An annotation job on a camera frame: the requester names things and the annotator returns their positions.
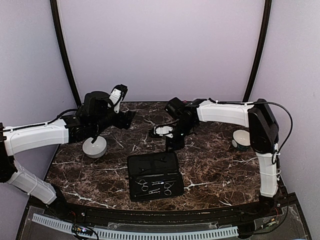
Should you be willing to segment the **black front rail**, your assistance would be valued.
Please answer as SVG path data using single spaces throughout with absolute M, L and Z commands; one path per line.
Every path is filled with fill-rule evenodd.
M 66 204 L 66 220 L 81 224 L 106 226 L 108 223 L 169 225 L 218 222 L 220 225 L 247 225 L 259 218 L 271 217 L 276 209 L 262 208 L 260 212 L 249 213 L 262 207 L 259 202 L 236 206 L 218 207 L 191 211 L 133 211 L 91 207 L 73 203 Z

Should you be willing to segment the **silver thinning scissors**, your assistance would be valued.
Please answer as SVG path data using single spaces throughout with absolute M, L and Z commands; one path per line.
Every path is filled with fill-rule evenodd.
M 166 196 L 171 196 L 172 195 L 172 191 L 170 190 L 170 188 L 174 185 L 174 180 L 171 181 L 155 181 L 152 182 L 151 185 L 155 186 L 155 185 L 163 185 L 164 191 L 163 193 Z

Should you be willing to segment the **black zippered tool case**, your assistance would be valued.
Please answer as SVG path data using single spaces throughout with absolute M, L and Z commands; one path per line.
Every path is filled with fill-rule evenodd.
M 150 163 L 149 160 L 165 157 L 167 163 L 156 161 Z M 139 168 L 151 170 L 139 173 Z M 156 152 L 148 154 L 130 155 L 127 157 L 127 171 L 129 195 L 132 202 L 145 202 L 158 199 L 174 198 L 184 194 L 183 177 L 179 170 L 178 157 L 175 152 Z M 142 191 L 141 186 L 135 181 L 144 179 L 148 182 L 148 190 Z M 174 181 L 170 188 L 172 195 L 164 194 L 164 186 L 152 185 L 157 181 Z

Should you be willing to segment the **white ceramic bowl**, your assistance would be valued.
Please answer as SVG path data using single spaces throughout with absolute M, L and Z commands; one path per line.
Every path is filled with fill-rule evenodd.
M 85 140 L 82 144 L 82 150 L 87 157 L 98 159 L 107 151 L 107 140 L 102 136 L 98 136 L 94 143 L 92 141 L 92 137 Z

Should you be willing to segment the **black frame post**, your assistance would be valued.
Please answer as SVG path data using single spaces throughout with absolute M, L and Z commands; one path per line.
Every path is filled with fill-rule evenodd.
M 50 0 L 50 9 L 51 9 L 51 15 L 52 15 L 52 20 L 53 20 L 53 25 L 54 25 L 54 30 L 55 30 L 55 35 L 59 47 L 59 52 L 60 56 L 62 59 L 63 67 L 65 70 L 65 74 L 67 77 L 67 81 L 74 99 L 74 102 L 77 107 L 79 107 L 82 102 L 81 98 L 76 86 L 76 82 L 74 79 L 74 75 L 72 72 L 71 64 L 69 61 L 69 56 L 67 53 L 67 48 L 65 44 L 65 39 L 64 39 L 64 34 L 63 34 L 63 29 L 62 29 L 62 24 L 61 24 L 61 19 L 60 19 L 60 13 L 59 13 L 59 8 L 58 8 L 58 1 L 57 0 Z
M 250 96 L 252 94 L 254 84 L 256 81 L 256 77 L 258 74 L 261 58 L 263 55 L 263 50 L 265 46 L 266 36 L 268 32 L 268 26 L 269 26 L 269 20 L 271 15 L 271 9 L 272 9 L 272 0 L 265 0 L 264 1 L 264 8 L 263 8 L 263 14 L 262 14 L 262 21 L 261 21 L 261 27 L 259 31 L 259 37 L 257 42 L 257 47 L 252 63 L 252 68 L 250 71 L 250 75 L 248 78 L 248 82 L 246 85 L 246 89 L 243 95 L 243 102 L 248 102 L 250 99 Z

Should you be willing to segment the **silver straight scissors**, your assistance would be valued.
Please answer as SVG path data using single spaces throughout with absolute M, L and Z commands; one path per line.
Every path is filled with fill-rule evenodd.
M 144 179 L 136 180 L 135 183 L 140 185 L 143 192 L 146 192 L 149 189 L 148 182 Z

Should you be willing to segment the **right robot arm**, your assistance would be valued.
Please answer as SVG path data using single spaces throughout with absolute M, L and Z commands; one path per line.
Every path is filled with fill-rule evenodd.
M 201 122 L 219 122 L 248 128 L 249 145 L 255 152 L 260 172 L 260 195 L 264 198 L 255 205 L 255 213 L 266 217 L 275 208 L 273 198 L 280 179 L 279 124 L 270 108 L 272 102 L 263 98 L 251 102 L 219 101 L 197 98 L 183 102 L 172 98 L 165 111 L 175 120 L 149 130 L 151 138 L 165 138 L 165 149 L 177 151 L 185 146 L 185 137 Z

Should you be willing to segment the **teal white cup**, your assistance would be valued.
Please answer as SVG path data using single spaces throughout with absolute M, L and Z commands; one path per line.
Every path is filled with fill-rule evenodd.
M 231 143 L 236 150 L 247 151 L 251 146 L 250 133 L 242 129 L 234 131 Z

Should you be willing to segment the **right black frame post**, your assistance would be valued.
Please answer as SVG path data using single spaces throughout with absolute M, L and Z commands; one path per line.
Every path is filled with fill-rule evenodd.
M 268 32 L 268 26 L 269 26 L 269 20 L 271 15 L 271 9 L 272 9 L 272 0 L 265 0 L 264 1 L 264 8 L 263 8 L 263 14 L 262 14 L 262 21 L 261 21 L 261 27 L 259 31 L 259 37 L 257 42 L 257 47 L 252 63 L 252 68 L 250 71 L 250 75 L 248 78 L 248 82 L 246 85 L 246 89 L 243 95 L 243 102 L 248 102 L 250 99 L 250 96 L 252 94 L 254 84 L 256 81 L 256 77 L 258 74 L 261 58 L 263 55 L 263 50 L 265 46 L 266 36 Z

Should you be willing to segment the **left black frame post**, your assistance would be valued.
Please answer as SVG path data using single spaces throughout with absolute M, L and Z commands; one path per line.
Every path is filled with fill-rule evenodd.
M 69 61 L 69 56 L 67 53 L 67 48 L 65 44 L 65 39 L 64 39 L 64 34 L 63 34 L 63 29 L 62 29 L 62 24 L 61 24 L 61 19 L 60 19 L 60 13 L 59 13 L 59 8 L 58 8 L 58 1 L 57 0 L 50 0 L 50 9 L 51 9 L 51 15 L 52 15 L 52 20 L 53 20 L 53 25 L 54 25 L 54 30 L 55 30 L 55 35 L 59 47 L 59 52 L 60 56 L 62 59 L 63 67 L 65 70 L 65 74 L 67 77 L 67 81 L 74 99 L 74 102 L 77 107 L 79 107 L 82 102 L 81 98 L 76 86 L 76 82 L 74 79 L 74 75 L 72 72 L 71 64 Z

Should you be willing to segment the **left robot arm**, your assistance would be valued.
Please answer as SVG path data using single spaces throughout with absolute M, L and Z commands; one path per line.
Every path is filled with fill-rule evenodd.
M 113 126 L 129 129 L 135 113 L 121 111 L 120 105 L 128 92 L 127 86 L 116 85 L 111 93 L 87 93 L 77 109 L 68 109 L 47 122 L 17 127 L 0 127 L 0 181 L 31 195 L 46 205 L 60 218 L 71 213 L 64 196 L 53 186 L 22 167 L 14 155 L 51 145 L 74 144 L 88 140 L 94 145 L 100 134 Z

